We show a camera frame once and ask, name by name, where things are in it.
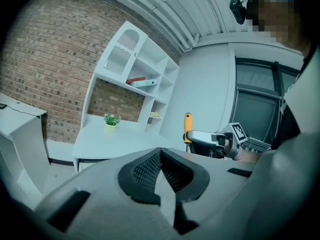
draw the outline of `orange screwdriver handle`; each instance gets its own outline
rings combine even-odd
[[[191,140],[187,138],[187,132],[193,129],[192,114],[186,113],[184,116],[184,143],[191,143]]]

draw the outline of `potted plant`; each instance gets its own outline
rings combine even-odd
[[[116,124],[120,123],[121,117],[116,118],[113,114],[104,114],[105,121],[105,132],[106,133],[115,133],[116,132]]]

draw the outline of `window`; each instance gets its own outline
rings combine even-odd
[[[282,97],[299,71],[277,62],[235,58],[236,95],[231,122],[250,140],[271,144],[281,120]]]

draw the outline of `white bookshelf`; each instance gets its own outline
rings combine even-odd
[[[109,42],[94,70],[84,101],[81,128],[87,122],[95,82],[102,79],[145,96],[134,128],[138,132],[159,134],[178,72],[179,66],[147,34],[126,21]],[[144,87],[126,84],[128,79],[139,77],[156,80],[158,84]],[[153,110],[159,117],[150,116]]]

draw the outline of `black cable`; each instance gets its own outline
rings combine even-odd
[[[28,115],[30,115],[30,116],[34,116],[34,117],[37,117],[37,118],[40,119],[40,115],[30,114],[30,113],[27,113],[27,112],[23,112],[23,111],[14,109],[14,108],[10,107],[9,105],[7,105],[7,106],[8,106],[10,109],[14,110],[14,111],[18,111],[18,112],[20,112],[20,113],[28,114]]]

